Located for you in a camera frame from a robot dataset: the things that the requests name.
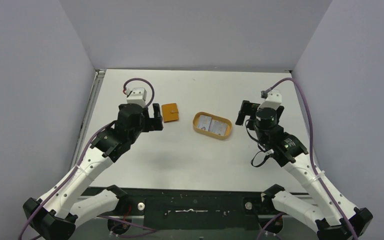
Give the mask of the orange leather card holder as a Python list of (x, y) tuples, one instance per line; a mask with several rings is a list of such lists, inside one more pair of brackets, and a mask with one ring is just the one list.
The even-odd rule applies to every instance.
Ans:
[(179, 110), (176, 103), (163, 104), (161, 114), (164, 123), (175, 122), (179, 120)]

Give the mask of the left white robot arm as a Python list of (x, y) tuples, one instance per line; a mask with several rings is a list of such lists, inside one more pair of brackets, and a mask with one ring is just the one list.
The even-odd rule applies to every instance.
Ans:
[(117, 119), (100, 128), (86, 144), (77, 164), (52, 189), (23, 204), (27, 223), (45, 240), (68, 240), (83, 223), (107, 212), (125, 213), (129, 195), (116, 185), (77, 201), (104, 170), (130, 150), (141, 133), (163, 130), (160, 105), (148, 108), (135, 103), (120, 104)]

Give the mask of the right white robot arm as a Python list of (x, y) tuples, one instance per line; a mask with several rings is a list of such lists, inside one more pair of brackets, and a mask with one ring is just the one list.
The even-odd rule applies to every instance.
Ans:
[(319, 169), (304, 144), (284, 131), (279, 118), (284, 110), (259, 108), (257, 103), (243, 100), (236, 125), (245, 125), (246, 131), (255, 131), (251, 139), (257, 143), (263, 162), (274, 159), (292, 175), (310, 195), (310, 204), (278, 184), (261, 194), (261, 207), (269, 214), (276, 211), (287, 214), (312, 229), (320, 240), (356, 240), (362, 236), (373, 214), (349, 201)]

